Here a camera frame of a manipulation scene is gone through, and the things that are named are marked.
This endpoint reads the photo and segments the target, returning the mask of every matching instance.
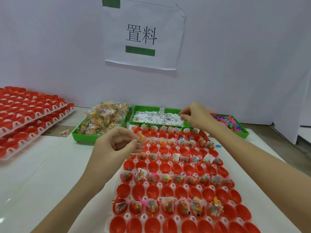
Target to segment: forearm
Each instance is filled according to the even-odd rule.
[[[67,233],[82,209],[96,195],[88,185],[81,178],[31,233]]]
[[[214,126],[213,137],[302,232],[310,232],[311,178],[240,138],[224,124]]]

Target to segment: person's left hand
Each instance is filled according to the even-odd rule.
[[[137,135],[117,126],[99,137],[81,180],[89,188],[100,192],[131,153],[141,153],[144,145],[137,144]]]

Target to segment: green tape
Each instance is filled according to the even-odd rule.
[[[103,0],[103,6],[120,9],[120,0]]]
[[[135,47],[135,46],[125,46],[125,52],[133,53],[133,54],[139,54],[139,55],[154,56],[156,53],[156,50],[148,49],[148,48]]]

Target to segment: person's right hand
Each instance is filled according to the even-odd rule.
[[[192,102],[178,114],[181,119],[189,122],[193,127],[212,133],[212,129],[219,125],[204,105]]]

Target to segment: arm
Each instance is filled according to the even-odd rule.
[[[31,233],[68,232],[82,209],[103,189],[123,161],[145,147],[137,144],[136,138],[131,130],[119,126],[98,138],[80,180]]]
[[[203,105],[193,102],[180,116],[215,137],[301,232],[311,232],[309,176],[240,138],[225,124],[216,121]]]

